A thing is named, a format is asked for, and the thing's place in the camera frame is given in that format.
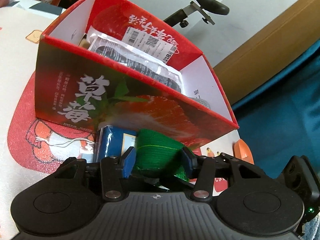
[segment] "white label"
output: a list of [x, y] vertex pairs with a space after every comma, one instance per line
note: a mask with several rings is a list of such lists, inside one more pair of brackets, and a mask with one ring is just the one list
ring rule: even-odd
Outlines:
[[129, 147], [133, 146], [136, 142], [136, 137], [134, 135], [130, 134], [123, 134], [123, 140], [122, 140], [122, 149], [121, 149], [121, 156], [125, 153]]
[[128, 27], [122, 41], [167, 63], [177, 47], [144, 31]]

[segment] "metal screw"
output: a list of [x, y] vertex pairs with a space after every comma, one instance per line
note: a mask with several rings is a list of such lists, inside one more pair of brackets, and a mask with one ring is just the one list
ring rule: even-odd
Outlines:
[[106, 197], [108, 198], [119, 198], [121, 197], [121, 193], [116, 190], [110, 190], [106, 192]]
[[114, 160], [115, 164], [119, 163], [119, 157], [118, 156], [111, 155], [109, 157]]
[[207, 156], [205, 156], [205, 155], [200, 155], [200, 156], [198, 156], [198, 158], [204, 160], [205, 158], [207, 158]]
[[209, 192], [205, 190], [197, 190], [193, 193], [193, 195], [197, 198], [206, 198], [209, 197]]

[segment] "blue gripper pad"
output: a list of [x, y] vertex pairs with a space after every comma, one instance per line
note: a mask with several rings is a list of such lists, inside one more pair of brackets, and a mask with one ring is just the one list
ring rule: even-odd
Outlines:
[[122, 158], [124, 159], [124, 167], [122, 169], [123, 178], [127, 179], [130, 176], [133, 166], [136, 162], [136, 156], [137, 152], [134, 147], [129, 147], [129, 149], [127, 149], [122, 155]]
[[193, 179], [192, 173], [197, 168], [197, 157], [187, 147], [181, 149], [182, 165], [189, 179]]

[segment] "cardboard box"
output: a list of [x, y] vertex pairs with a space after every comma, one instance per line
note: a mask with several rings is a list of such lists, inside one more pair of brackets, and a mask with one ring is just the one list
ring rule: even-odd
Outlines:
[[[168, 61], [182, 74], [187, 96], [79, 47], [90, 26], [121, 40], [128, 27], [178, 50]], [[211, 109], [190, 99], [206, 100]], [[127, 0], [79, 0], [42, 34], [36, 64], [36, 116], [80, 130], [107, 123], [153, 129], [199, 147], [238, 128], [202, 51], [162, 20]]]
[[319, 8], [320, 0], [298, 0], [214, 67], [232, 105], [319, 39]]

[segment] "white string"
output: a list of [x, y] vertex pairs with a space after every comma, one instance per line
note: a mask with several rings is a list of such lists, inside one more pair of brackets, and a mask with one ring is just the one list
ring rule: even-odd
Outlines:
[[62, 148], [67, 147], [69, 144], [73, 143], [74, 141], [86, 141], [89, 144], [94, 144], [93, 141], [90, 141], [90, 140], [88, 140], [86, 138], [81, 138], [81, 137], [68, 140], [68, 141], [66, 141], [64, 143], [51, 143], [47, 139], [44, 139], [44, 138], [41, 138], [40, 136], [37, 136], [36, 137], [36, 142], [41, 142], [41, 141], [42, 142], [46, 142], [49, 146], [56, 146], [56, 147], [62, 147]]

